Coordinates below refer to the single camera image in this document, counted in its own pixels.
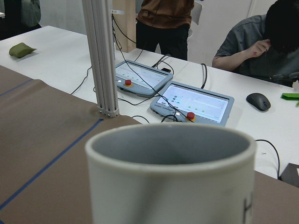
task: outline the green pouch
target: green pouch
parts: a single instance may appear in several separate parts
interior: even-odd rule
[[[281,98],[286,100],[299,100],[299,93],[283,93]]]
[[[36,50],[35,48],[31,48],[24,43],[19,43],[14,45],[10,50],[9,54],[11,56],[15,56],[17,58],[24,57],[27,54],[30,54],[32,51]]]

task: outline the black computer mouse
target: black computer mouse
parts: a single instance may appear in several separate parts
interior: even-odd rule
[[[249,94],[246,101],[261,112],[265,112],[271,107],[271,103],[266,96],[258,92]]]

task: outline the white cup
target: white cup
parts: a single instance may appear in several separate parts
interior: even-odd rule
[[[187,123],[132,125],[86,143],[94,224],[250,224],[256,142]]]

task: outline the blue tape line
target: blue tape line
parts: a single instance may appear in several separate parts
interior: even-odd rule
[[[42,168],[37,174],[35,174],[28,182],[26,182],[22,187],[20,187],[13,195],[11,195],[2,205],[0,205],[0,210],[7,206],[15,197],[17,197],[26,187],[28,187],[36,178],[38,178],[43,172],[45,172],[50,166],[52,166],[60,157],[67,153],[74,145],[76,145],[81,139],[83,139],[88,133],[90,133],[103,119],[99,119],[91,128],[89,128],[84,134],[77,138],[73,143],[71,143],[64,151],[62,151],[58,156],[56,156],[51,162],[49,162],[44,168]]]
[[[8,91],[6,91],[6,92],[0,94],[0,97],[2,97],[3,95],[5,95],[5,94],[7,94],[7,93],[9,93],[9,92],[11,92],[11,91],[13,91],[13,90],[19,88],[20,86],[22,86],[22,85],[24,85],[24,84],[26,84],[26,83],[28,83],[28,82],[31,82],[32,80],[33,80],[33,79],[30,79],[30,80],[28,80],[28,81],[26,81],[26,82],[24,82],[24,83],[22,83],[22,84],[20,84],[20,85],[17,85],[16,87],[14,87],[14,88],[12,88],[12,89],[10,89],[10,90],[8,90]]]

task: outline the brown shirt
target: brown shirt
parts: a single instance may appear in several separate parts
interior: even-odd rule
[[[194,0],[144,0],[137,20],[156,28],[177,28],[191,24]]]

